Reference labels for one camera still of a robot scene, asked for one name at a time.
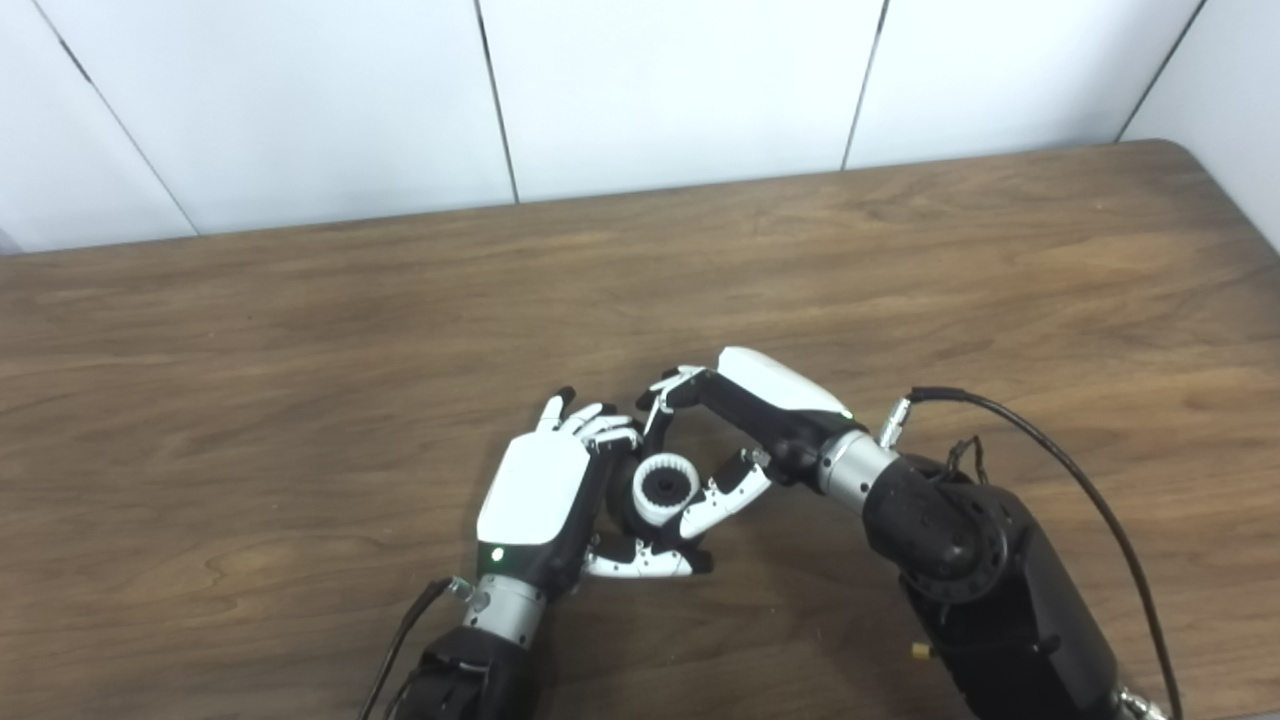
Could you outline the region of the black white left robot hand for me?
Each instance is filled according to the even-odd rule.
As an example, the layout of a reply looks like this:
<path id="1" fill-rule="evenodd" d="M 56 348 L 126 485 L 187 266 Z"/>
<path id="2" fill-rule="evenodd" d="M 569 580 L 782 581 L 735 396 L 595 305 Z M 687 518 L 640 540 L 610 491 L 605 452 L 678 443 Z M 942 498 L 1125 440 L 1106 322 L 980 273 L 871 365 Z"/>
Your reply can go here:
<path id="1" fill-rule="evenodd" d="M 477 574 L 554 602 L 584 575 L 695 577 L 714 569 L 699 542 L 657 543 L 645 520 L 672 518 L 700 480 L 676 454 L 643 457 L 637 423 L 611 404 L 573 407 L 566 386 L 506 447 L 477 515 Z"/>

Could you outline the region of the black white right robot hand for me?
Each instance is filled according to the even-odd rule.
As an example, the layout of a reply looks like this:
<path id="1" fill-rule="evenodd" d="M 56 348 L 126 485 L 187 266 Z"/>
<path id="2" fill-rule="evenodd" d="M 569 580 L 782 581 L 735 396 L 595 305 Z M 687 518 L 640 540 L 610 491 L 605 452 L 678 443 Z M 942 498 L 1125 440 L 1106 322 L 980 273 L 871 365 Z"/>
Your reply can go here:
<path id="1" fill-rule="evenodd" d="M 864 427 L 828 389 L 751 348 L 731 346 L 714 366 L 680 365 L 636 401 L 645 413 L 643 457 L 658 455 L 675 414 L 705 407 L 754 442 L 708 480 L 695 480 L 692 497 L 664 520 L 645 520 L 664 547 L 691 544 L 710 528 L 759 498 L 772 486 L 805 486 L 828 496 L 831 455 Z"/>

